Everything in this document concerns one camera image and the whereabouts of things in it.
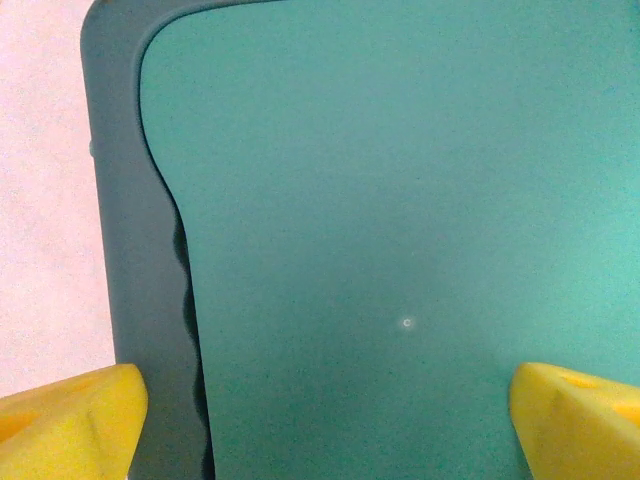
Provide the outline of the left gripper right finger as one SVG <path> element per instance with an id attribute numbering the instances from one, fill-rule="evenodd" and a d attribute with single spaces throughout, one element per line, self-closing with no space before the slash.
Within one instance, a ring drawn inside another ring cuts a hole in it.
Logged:
<path id="1" fill-rule="evenodd" d="M 637 479 L 639 389 L 566 368 L 523 363 L 509 411 L 535 479 Z"/>

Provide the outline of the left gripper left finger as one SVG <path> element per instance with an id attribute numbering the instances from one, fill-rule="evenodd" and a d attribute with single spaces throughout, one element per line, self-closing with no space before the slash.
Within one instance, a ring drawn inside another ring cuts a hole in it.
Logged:
<path id="1" fill-rule="evenodd" d="M 3 397 L 1 477 L 124 479 L 147 409 L 147 389 L 133 364 Z"/>

